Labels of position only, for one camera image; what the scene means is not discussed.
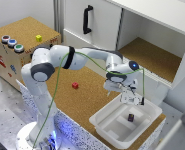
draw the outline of green cable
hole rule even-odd
[[[132,73],[134,73],[134,72],[143,70],[143,97],[145,96],[145,90],[144,90],[144,76],[145,76],[145,71],[144,71],[144,68],[135,70],[135,71],[133,71],[133,72],[128,72],[128,73],[113,73],[113,72],[110,72],[110,71],[108,71],[108,70],[102,68],[96,61],[94,61],[91,57],[87,56],[86,54],[83,54],[83,53],[81,53],[81,52],[75,52],[75,53],[81,54],[81,55],[83,55],[83,56],[89,58],[93,63],[95,63],[95,64],[96,64],[98,67],[100,67],[102,70],[104,70],[104,71],[106,71],[106,72],[108,72],[108,73],[114,74],[114,75],[127,75],[127,74],[132,74]],[[39,133],[38,133],[38,135],[37,135],[37,137],[36,137],[36,140],[34,141],[34,145],[33,145],[33,147],[32,147],[32,150],[34,149],[34,147],[35,147],[35,145],[36,145],[36,142],[37,142],[37,140],[38,140],[38,137],[39,137],[41,131],[43,130],[43,127],[44,127],[44,125],[45,125],[45,123],[46,123],[46,121],[47,121],[47,119],[48,119],[49,114],[50,114],[50,110],[51,110],[51,108],[52,108],[52,104],[53,104],[53,102],[54,102],[54,99],[55,99],[55,96],[56,96],[56,92],[57,92],[57,88],[58,88],[59,74],[60,74],[61,65],[62,65],[64,59],[66,58],[66,56],[68,56],[68,54],[69,54],[69,53],[66,53],[66,54],[64,55],[64,57],[63,57],[62,60],[61,60],[60,65],[59,65],[59,69],[58,69],[58,73],[57,73],[56,87],[55,87],[54,95],[53,95],[53,98],[52,98],[52,101],[51,101],[51,104],[50,104],[50,108],[49,108],[49,110],[48,110],[48,114],[47,114],[47,116],[46,116],[46,118],[45,118],[45,121],[44,121],[44,123],[43,123],[43,125],[42,125],[42,127],[41,127],[41,129],[40,129],[40,131],[39,131]]]

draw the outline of cardboard box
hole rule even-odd
[[[23,53],[16,53],[14,49],[2,44],[1,38],[9,35],[24,46]],[[42,36],[38,42],[36,36]],[[61,44],[61,35],[32,17],[27,17],[17,22],[0,28],[0,76],[20,91],[16,79],[21,81],[21,68],[31,62],[31,56],[39,47],[50,48]]]

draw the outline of cork board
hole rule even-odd
[[[141,38],[136,38],[119,52],[170,82],[173,82],[182,60]]]
[[[0,28],[0,43],[4,35],[9,35],[11,39],[17,40],[18,44],[24,46],[25,51],[30,50],[60,34],[48,26],[42,24],[32,17],[13,22]],[[42,36],[42,41],[36,41],[36,35]]]
[[[57,70],[58,68],[47,81],[48,90],[52,96],[55,90]],[[78,89],[72,88],[73,82],[79,84]],[[94,126],[89,122],[89,118],[93,114],[119,94],[117,92],[111,92],[110,96],[107,97],[107,90],[103,88],[104,82],[105,78],[87,67],[81,70],[61,69],[55,103],[60,110],[87,131],[109,146],[112,150],[116,150],[116,148],[107,143],[96,133]],[[160,115],[128,150],[138,149],[164,119],[165,115]]]

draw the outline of door handle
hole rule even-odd
[[[88,12],[93,10],[93,7],[88,5],[88,8],[86,8],[84,10],[84,23],[83,23],[83,31],[84,31],[84,34],[88,34],[90,33],[92,30],[90,28],[88,28]]]

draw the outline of cabinet door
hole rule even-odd
[[[83,15],[88,5],[88,28],[92,32],[83,33]],[[122,9],[104,0],[66,0],[65,29],[97,47],[115,50]]]

